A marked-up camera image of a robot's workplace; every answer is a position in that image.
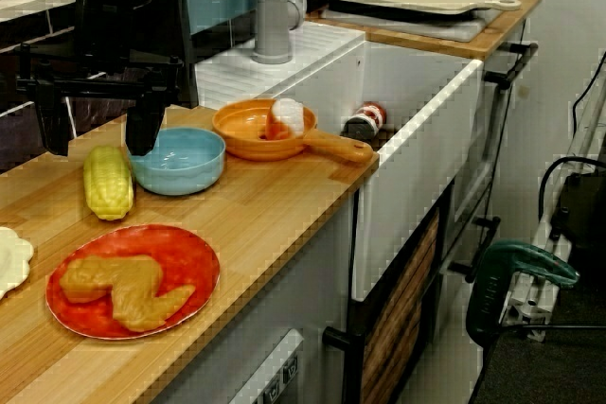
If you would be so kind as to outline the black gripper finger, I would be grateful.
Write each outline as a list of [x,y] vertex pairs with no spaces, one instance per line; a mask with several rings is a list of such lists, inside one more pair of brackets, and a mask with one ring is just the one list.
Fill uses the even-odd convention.
[[126,146],[133,156],[144,156],[154,147],[167,106],[167,90],[152,88],[135,99],[126,117]]
[[67,156],[71,139],[70,121],[61,92],[37,89],[35,107],[44,147],[52,154]]

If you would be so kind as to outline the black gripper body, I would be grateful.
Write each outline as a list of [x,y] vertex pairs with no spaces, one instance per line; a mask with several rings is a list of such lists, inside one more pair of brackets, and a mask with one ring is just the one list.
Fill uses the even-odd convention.
[[[72,34],[58,44],[26,44],[19,57],[16,85],[21,93],[49,84],[62,93],[145,93],[152,88],[177,93],[183,62],[132,48],[134,12],[151,0],[76,0]],[[146,69],[140,82],[89,79],[90,74]]]

